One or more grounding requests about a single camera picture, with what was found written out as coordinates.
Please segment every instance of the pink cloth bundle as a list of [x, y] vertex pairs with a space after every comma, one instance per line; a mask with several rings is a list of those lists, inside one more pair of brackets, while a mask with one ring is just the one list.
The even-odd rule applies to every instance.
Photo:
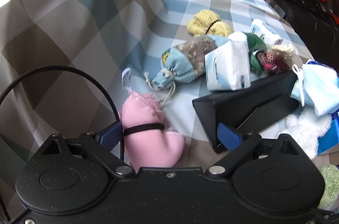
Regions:
[[[140, 95], [134, 91], [129, 93], [120, 112], [124, 131], [145, 124], [157, 124], [155, 126], [163, 128], [164, 113], [153, 95]], [[171, 129], [131, 133], [124, 136], [124, 141], [126, 153], [136, 171], [140, 167], [172, 167], [179, 160], [185, 145], [185, 137]]]

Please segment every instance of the folded yellow cloth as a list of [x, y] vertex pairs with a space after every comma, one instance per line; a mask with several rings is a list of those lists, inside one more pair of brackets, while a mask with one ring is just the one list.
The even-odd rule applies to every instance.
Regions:
[[187, 31], [194, 36], [209, 34], [228, 37], [233, 33], [233, 29], [211, 10], [196, 13], [194, 19], [187, 23]]

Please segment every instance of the white fluffy stuffed animal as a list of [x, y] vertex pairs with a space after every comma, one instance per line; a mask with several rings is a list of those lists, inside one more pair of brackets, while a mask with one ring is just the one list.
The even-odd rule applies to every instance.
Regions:
[[314, 108], [305, 106], [300, 117], [291, 114], [286, 117], [286, 129], [277, 133], [289, 134], [308, 155], [314, 159], [318, 151], [318, 138], [323, 137], [329, 130], [332, 122], [330, 114], [317, 116]]

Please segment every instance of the face mask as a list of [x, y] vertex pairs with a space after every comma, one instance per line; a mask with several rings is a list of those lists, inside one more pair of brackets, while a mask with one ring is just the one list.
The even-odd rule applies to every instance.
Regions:
[[292, 66], [298, 80], [294, 84], [291, 98], [300, 101], [302, 106], [314, 106], [318, 116], [335, 112], [339, 108], [337, 72], [317, 64], [304, 64], [302, 68]]

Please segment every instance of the green grass texture object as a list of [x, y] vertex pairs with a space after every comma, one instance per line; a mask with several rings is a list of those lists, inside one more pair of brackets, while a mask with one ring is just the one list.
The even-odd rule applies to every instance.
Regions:
[[325, 180], [325, 191], [318, 206], [325, 209], [331, 206], [339, 194], [339, 169], [334, 165], [327, 165], [320, 169], [320, 173]]

